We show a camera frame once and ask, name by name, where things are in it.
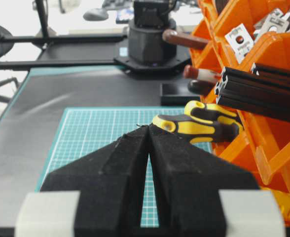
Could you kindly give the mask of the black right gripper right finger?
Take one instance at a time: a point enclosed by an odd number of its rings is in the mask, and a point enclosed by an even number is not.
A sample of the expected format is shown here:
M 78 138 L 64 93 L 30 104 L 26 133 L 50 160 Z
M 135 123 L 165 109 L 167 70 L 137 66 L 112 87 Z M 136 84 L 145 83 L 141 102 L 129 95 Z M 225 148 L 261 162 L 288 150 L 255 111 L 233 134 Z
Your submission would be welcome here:
M 270 191 L 247 170 L 155 125 L 150 158 L 182 237 L 284 237 L 286 228 Z

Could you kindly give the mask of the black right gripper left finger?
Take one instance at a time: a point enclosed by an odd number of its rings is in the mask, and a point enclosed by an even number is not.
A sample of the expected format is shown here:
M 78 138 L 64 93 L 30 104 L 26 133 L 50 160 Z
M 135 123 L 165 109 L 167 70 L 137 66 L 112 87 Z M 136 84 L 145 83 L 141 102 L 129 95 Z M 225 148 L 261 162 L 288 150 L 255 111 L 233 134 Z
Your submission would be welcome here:
M 26 195 L 17 237 L 118 237 L 140 223 L 148 127 L 46 175 L 37 193 Z

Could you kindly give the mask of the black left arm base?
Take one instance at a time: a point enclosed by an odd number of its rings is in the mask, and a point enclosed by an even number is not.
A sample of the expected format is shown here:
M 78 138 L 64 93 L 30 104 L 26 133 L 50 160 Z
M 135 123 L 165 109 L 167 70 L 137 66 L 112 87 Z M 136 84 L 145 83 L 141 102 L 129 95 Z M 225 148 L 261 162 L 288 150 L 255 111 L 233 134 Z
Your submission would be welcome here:
M 169 13 L 175 0 L 135 0 L 127 39 L 117 45 L 114 61 L 134 72 L 170 72 L 190 62 L 188 49 L 163 40 L 177 25 Z

